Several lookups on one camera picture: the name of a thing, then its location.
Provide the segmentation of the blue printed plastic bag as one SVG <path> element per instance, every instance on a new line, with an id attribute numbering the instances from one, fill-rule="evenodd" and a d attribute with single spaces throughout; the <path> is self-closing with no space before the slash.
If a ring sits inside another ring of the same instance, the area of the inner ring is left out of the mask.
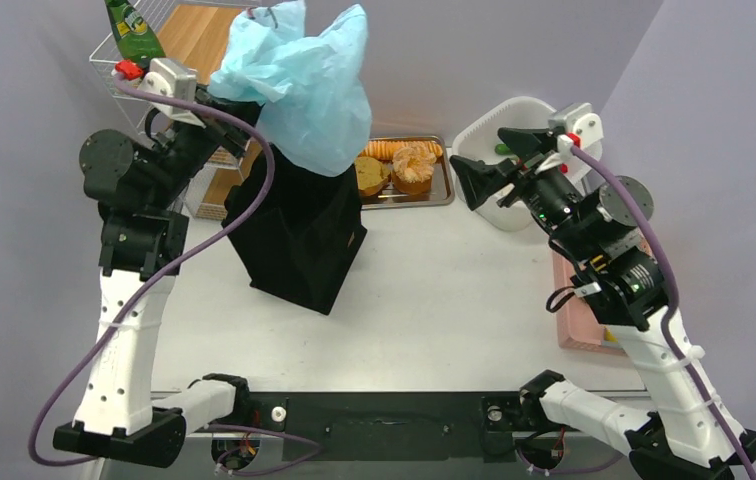
<path id="1" fill-rule="evenodd" d="M 247 9 L 231 23 L 209 92 L 261 107 L 256 127 L 294 165 L 336 177 L 366 147 L 372 110 L 360 80 L 368 19 L 355 4 L 316 36 L 306 4 Z"/>

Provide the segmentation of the green glass Perrier bottle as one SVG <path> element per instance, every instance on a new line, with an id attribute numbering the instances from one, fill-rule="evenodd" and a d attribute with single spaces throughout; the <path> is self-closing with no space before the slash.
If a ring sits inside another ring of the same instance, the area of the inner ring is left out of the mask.
<path id="1" fill-rule="evenodd" d="M 104 4 L 113 39 L 123 59 L 147 68 L 153 59 L 166 57 L 156 33 L 129 1 L 106 0 Z"/>

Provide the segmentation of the black fabric tote bag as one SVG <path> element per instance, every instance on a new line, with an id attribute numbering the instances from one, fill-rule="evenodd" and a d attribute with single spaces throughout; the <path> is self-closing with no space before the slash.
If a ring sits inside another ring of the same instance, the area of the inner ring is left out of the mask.
<path id="1" fill-rule="evenodd" d="M 228 239 L 252 287 L 327 315 L 367 234 L 356 172 L 326 177 L 272 150 L 270 190 Z"/>

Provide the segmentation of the yellow lemon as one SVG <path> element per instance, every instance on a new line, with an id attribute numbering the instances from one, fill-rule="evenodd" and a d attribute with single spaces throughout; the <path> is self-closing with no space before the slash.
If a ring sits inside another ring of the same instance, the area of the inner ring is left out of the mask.
<path id="1" fill-rule="evenodd" d="M 609 343 L 617 343 L 618 342 L 617 338 L 607 328 L 604 329 L 604 340 L 606 342 L 609 342 Z"/>

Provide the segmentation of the green chili pepper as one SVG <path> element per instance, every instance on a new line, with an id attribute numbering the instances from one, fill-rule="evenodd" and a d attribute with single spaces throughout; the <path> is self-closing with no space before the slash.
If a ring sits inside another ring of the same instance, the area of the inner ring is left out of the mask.
<path id="1" fill-rule="evenodd" d="M 500 143 L 494 147 L 494 153 L 502 156 L 512 156 L 514 152 L 506 144 Z"/>

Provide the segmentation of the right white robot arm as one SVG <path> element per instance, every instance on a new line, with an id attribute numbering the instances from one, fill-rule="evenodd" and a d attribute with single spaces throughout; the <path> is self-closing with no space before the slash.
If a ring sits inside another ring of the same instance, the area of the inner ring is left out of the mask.
<path id="1" fill-rule="evenodd" d="M 566 299 L 582 299 L 638 372 L 653 408 L 584 390 L 547 370 L 519 391 L 519 418 L 569 427 L 626 456 L 643 479 L 756 477 L 756 431 L 726 409 L 683 325 L 675 275 L 650 227 L 654 204 L 633 178 L 613 174 L 561 127 L 501 128 L 509 159 L 450 159 L 470 209 L 522 203 L 551 250 L 574 270 Z"/>

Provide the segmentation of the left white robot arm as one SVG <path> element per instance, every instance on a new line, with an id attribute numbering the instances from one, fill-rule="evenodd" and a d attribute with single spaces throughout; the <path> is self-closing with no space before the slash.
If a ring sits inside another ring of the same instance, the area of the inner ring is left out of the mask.
<path id="1" fill-rule="evenodd" d="M 79 363 L 89 374 L 83 398 L 52 438 L 72 464 L 107 458 L 166 468 L 193 430 L 213 420 L 238 430 L 251 420 L 248 385 L 238 376 L 211 374 L 178 395 L 151 397 L 166 301 L 193 256 L 189 220 L 176 201 L 216 150 L 244 151 L 261 112 L 205 87 L 196 90 L 195 105 L 199 125 L 178 123 L 151 146 L 104 129 L 81 147 L 84 191 L 102 220 L 101 300 L 97 341 Z"/>

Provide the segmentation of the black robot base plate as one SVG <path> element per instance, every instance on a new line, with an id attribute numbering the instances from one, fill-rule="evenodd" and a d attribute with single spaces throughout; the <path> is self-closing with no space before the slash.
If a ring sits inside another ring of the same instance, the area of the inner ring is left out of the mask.
<path id="1" fill-rule="evenodd" d="M 523 418 L 517 393 L 266 392 L 245 420 L 322 446 L 316 461 L 512 462 L 544 467 L 565 456 L 561 428 Z"/>

